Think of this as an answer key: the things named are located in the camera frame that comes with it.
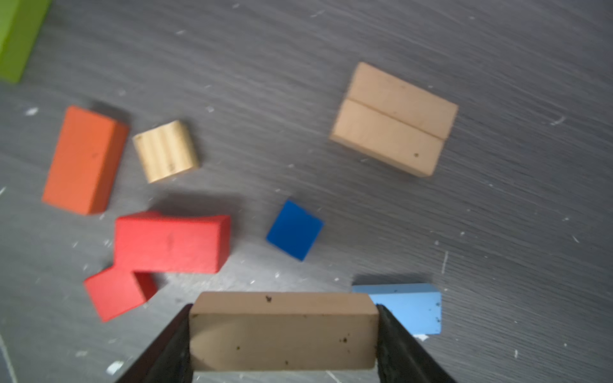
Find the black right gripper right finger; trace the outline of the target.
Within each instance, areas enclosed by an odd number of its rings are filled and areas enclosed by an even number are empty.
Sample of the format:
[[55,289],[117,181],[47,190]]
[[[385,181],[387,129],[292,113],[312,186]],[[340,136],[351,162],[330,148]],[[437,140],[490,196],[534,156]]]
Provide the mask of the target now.
[[377,367],[381,383],[456,383],[383,305],[379,313]]

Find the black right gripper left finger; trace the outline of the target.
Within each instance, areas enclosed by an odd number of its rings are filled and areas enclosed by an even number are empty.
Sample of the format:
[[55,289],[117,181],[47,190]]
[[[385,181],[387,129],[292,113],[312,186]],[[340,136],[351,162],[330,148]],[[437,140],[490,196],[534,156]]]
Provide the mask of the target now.
[[189,312],[185,305],[117,383],[192,382]]

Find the natural wood bar block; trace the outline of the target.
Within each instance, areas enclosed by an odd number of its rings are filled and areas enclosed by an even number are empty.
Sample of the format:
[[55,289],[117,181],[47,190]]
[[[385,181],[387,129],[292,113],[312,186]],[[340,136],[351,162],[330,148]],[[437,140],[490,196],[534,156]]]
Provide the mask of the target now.
[[193,370],[370,370],[379,313],[355,293],[204,292],[189,312]]
[[444,148],[443,140],[349,99],[330,139],[417,177],[434,174]]
[[429,91],[360,62],[346,97],[440,140],[447,140],[458,106]]

